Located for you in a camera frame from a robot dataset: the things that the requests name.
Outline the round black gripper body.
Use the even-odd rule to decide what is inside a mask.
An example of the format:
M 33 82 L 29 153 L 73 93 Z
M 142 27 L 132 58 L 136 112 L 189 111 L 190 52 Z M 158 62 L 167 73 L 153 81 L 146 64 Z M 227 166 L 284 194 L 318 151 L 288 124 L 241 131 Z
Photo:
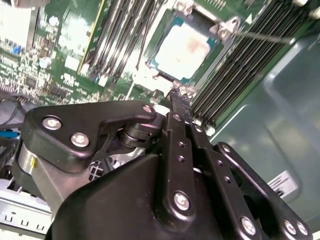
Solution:
M 72 193 L 51 240 L 235 240 L 221 199 L 193 162 L 143 155 Z

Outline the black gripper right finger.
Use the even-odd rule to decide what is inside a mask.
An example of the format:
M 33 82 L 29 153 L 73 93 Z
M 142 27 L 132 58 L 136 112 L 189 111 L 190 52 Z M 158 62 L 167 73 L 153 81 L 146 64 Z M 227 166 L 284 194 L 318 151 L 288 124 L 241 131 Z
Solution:
M 303 220 L 227 143 L 212 145 L 192 122 L 190 100 L 181 97 L 193 164 L 200 169 L 225 240 L 311 240 Z

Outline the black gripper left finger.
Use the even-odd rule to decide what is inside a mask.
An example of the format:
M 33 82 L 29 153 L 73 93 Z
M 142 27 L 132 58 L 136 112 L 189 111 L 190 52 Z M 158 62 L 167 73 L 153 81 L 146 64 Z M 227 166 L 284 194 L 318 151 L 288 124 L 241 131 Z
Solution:
M 192 160 L 181 98 L 157 113 L 142 100 L 37 107 L 24 119 L 21 168 L 48 203 L 53 222 L 65 200 L 83 186 L 144 155 Z

